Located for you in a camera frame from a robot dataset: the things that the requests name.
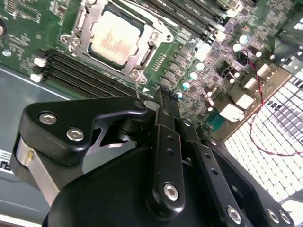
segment bolt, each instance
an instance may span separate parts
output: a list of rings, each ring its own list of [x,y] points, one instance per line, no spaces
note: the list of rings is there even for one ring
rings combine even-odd
[[[287,224],[290,224],[290,223],[291,223],[290,219],[288,218],[288,216],[287,216],[285,213],[283,213],[283,211],[279,210],[279,213],[280,213],[282,219],[283,219]]]
[[[79,46],[79,40],[78,40],[78,39],[74,39],[74,40],[72,41],[72,44],[73,44],[74,46]]]
[[[190,127],[190,123],[188,122],[188,120],[183,120],[184,124],[187,126],[187,127]]]
[[[213,145],[217,145],[217,141],[214,138],[208,138],[209,141],[213,144]]]
[[[137,78],[139,75],[140,75],[140,73],[139,73],[138,70],[132,71],[132,76],[133,76],[133,77]]]
[[[83,132],[80,129],[76,129],[76,128],[68,129],[66,132],[66,136],[67,138],[75,142],[79,142],[84,138]]]
[[[63,36],[62,41],[63,41],[64,43],[66,43],[66,42],[67,42],[67,37]]]
[[[155,32],[151,35],[151,38],[152,39],[158,39],[159,38],[159,33],[158,32]]]
[[[2,54],[5,56],[5,57],[10,57],[11,56],[11,52],[9,50],[4,50],[2,51]]]
[[[154,46],[155,45],[155,42],[153,40],[148,41],[148,43],[149,43],[150,46]]]
[[[52,125],[55,124],[57,122],[57,118],[55,115],[51,114],[51,113],[43,113],[39,116],[39,120],[43,123],[43,124],[48,124],[48,125]]]
[[[267,209],[267,212],[268,212],[269,217],[270,217],[274,222],[276,222],[276,223],[278,224],[278,223],[279,223],[279,219],[278,219],[278,217],[276,216],[276,214],[275,214],[273,211],[271,211],[270,209]]]
[[[166,116],[170,116],[170,113],[166,109],[163,109],[162,111]]]
[[[173,201],[176,201],[179,197],[176,187],[169,183],[164,185],[164,194]]]
[[[140,101],[134,101],[134,105],[137,106],[140,109],[144,108],[144,104]]]
[[[235,208],[231,206],[227,206],[227,213],[228,216],[236,223],[240,224],[241,223],[241,216],[240,214],[235,210]]]

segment motherboard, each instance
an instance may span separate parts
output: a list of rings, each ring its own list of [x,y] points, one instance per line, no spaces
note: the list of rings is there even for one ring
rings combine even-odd
[[[165,86],[178,97],[182,117],[214,134],[256,110],[256,73],[268,87],[276,78],[277,86],[289,78],[272,62],[275,37],[297,5],[295,0],[4,0],[0,63],[75,98],[138,92],[151,100]]]

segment cpu socket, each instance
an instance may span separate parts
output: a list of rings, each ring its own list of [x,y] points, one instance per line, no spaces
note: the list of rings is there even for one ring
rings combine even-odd
[[[60,36],[74,56],[140,84],[157,48],[173,39],[161,20],[125,0],[83,0],[71,34]]]

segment red wire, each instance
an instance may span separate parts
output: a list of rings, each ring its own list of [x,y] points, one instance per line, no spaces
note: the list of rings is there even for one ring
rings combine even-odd
[[[251,142],[253,142],[253,144],[257,147],[257,149],[259,151],[262,151],[266,154],[269,154],[269,155],[277,155],[277,156],[281,156],[281,157],[289,157],[289,156],[295,156],[295,155],[300,155],[303,153],[303,151],[296,151],[294,152],[293,154],[290,154],[290,155],[286,155],[286,154],[280,154],[280,153],[276,153],[276,152],[271,152],[271,151],[267,151],[267,150],[264,150],[262,149],[258,144],[256,144],[256,142],[254,141],[253,137],[252,137],[252,127],[253,127],[253,124],[254,124],[254,121],[255,121],[255,118],[257,116],[257,114],[260,112],[260,110],[263,108],[264,106],[264,98],[263,98],[263,92],[262,92],[262,83],[261,83],[261,79],[260,79],[260,76],[257,74],[257,70],[256,70],[256,67],[254,66],[254,64],[250,61],[250,65],[251,67],[254,69],[255,73],[256,73],[256,77],[257,77],[257,82],[258,82],[258,90],[259,90],[259,93],[260,93],[260,97],[261,97],[261,107],[257,110],[257,112],[255,113],[255,115],[253,116],[253,118],[251,119],[251,123],[250,123],[250,140]]]

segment white label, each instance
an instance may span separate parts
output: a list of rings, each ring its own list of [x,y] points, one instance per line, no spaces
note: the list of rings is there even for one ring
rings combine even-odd
[[[8,174],[14,174],[9,166],[10,157],[11,153],[0,149],[0,171]]]

